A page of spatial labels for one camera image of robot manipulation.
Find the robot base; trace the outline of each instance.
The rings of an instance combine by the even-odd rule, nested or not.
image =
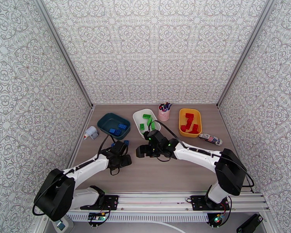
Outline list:
[[[118,195],[105,195],[102,205],[93,204],[80,207],[81,210],[116,210],[118,207]]]
[[[221,203],[214,204],[211,208],[207,205],[205,200],[205,195],[192,195],[191,197],[191,203],[193,211],[212,211],[212,210],[218,210],[223,212],[224,207],[221,205],[223,204],[225,206],[225,210],[230,210],[229,202],[227,201],[227,198],[224,198]]]

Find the blue block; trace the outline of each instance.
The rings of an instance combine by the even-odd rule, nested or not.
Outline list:
[[[114,135],[119,136],[121,134],[121,130],[116,130],[116,132],[114,133]]]
[[[121,128],[121,129],[126,130],[127,125],[124,125],[124,124],[120,123],[118,127]]]

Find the green block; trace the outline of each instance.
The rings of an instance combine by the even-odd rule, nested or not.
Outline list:
[[[145,119],[149,119],[149,118],[151,118],[151,115],[149,115],[149,114],[143,114],[142,117],[145,118]]]
[[[150,117],[150,118],[148,119],[147,126],[150,125],[151,121],[152,121],[152,118]]]

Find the gray ornate wall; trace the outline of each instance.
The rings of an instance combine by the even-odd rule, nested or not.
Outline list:
[[[278,0],[220,107],[281,232],[291,233],[291,0]]]
[[[216,103],[266,0],[44,0],[93,103]]]
[[[0,0],[0,232],[32,232],[33,198],[88,110],[33,1]]]

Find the yellow tray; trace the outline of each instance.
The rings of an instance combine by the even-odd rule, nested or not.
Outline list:
[[[186,113],[193,113],[194,119],[193,119],[192,125],[190,127],[190,130],[186,130],[187,132],[183,132],[181,130],[181,126],[187,124],[187,118],[185,117]],[[197,129],[198,133],[197,134],[188,133],[192,130],[193,124],[198,124],[198,129]],[[201,132],[202,132],[202,126],[201,126],[201,114],[200,114],[200,112],[196,109],[182,108],[179,112],[179,133],[180,133],[180,135],[186,136],[186,137],[191,137],[191,138],[196,138]]]

